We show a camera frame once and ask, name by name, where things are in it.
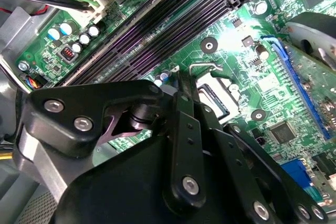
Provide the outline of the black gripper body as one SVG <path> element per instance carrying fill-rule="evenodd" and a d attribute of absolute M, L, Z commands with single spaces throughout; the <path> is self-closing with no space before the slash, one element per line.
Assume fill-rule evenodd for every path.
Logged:
<path fill-rule="evenodd" d="M 252 223 L 253 202 L 197 136 L 153 137 L 78 177 L 56 223 Z"/>

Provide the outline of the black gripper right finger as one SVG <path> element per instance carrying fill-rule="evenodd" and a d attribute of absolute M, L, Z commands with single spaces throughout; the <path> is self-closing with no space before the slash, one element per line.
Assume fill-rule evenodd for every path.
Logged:
<path fill-rule="evenodd" d="M 206 144 L 223 160 L 233 183 L 238 223 L 327 223 L 324 210 L 248 134 L 235 124 L 222 126 L 201 103 L 198 112 Z"/>

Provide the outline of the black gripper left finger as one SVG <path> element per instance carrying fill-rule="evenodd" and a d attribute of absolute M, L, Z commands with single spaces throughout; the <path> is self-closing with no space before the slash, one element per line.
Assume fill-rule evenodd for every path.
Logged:
<path fill-rule="evenodd" d="M 195 82 L 179 78 L 169 93 L 148 80 L 41 89 L 21 120 L 27 173 L 39 174 L 57 204 L 82 174 L 153 137 L 201 139 Z"/>

